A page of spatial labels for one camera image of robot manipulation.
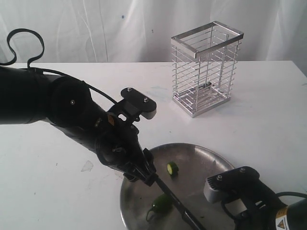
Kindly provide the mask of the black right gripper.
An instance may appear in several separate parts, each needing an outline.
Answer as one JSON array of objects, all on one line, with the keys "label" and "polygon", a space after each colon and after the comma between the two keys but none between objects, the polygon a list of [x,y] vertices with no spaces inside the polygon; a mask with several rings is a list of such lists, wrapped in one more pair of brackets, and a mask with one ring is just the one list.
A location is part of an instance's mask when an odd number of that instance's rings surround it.
[{"label": "black right gripper", "polygon": [[[233,214],[226,205],[238,199],[246,210]],[[286,207],[275,192],[231,194],[222,200],[222,209],[234,221],[236,230],[275,230],[276,214]]]}]

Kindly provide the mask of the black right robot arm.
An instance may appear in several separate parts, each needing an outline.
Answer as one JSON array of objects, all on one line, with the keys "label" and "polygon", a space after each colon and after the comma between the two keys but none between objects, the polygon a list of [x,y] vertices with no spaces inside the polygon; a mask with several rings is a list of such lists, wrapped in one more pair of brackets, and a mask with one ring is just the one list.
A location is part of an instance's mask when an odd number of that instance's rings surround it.
[{"label": "black right robot arm", "polygon": [[[286,205],[282,196],[294,196],[300,201]],[[226,207],[232,200],[221,202],[221,207],[235,223],[236,230],[305,230],[307,228],[307,195],[298,192],[279,192],[274,194],[278,204],[260,201],[256,210],[246,209],[233,215]]]}]

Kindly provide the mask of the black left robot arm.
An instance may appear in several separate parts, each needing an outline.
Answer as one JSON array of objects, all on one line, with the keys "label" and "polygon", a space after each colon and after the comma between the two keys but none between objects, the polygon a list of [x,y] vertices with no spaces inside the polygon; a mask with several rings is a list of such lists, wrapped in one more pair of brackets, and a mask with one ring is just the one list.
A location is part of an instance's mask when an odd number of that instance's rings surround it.
[{"label": "black left robot arm", "polygon": [[152,185],[157,178],[154,158],[140,146],[135,122],[140,117],[152,119],[156,102],[125,88],[121,101],[105,111],[92,99],[91,90],[92,86],[72,76],[1,67],[0,122],[49,123],[129,181]]}]

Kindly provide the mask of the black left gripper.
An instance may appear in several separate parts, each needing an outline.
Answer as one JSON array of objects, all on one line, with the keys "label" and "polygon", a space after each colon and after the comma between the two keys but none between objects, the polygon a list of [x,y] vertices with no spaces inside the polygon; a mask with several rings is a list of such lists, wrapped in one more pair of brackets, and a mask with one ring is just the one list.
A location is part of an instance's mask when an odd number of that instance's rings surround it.
[{"label": "black left gripper", "polygon": [[130,182],[140,180],[147,186],[153,185],[157,178],[154,156],[141,148],[136,126],[110,113],[99,117],[96,125],[99,132],[95,153],[100,162],[123,173]]}]

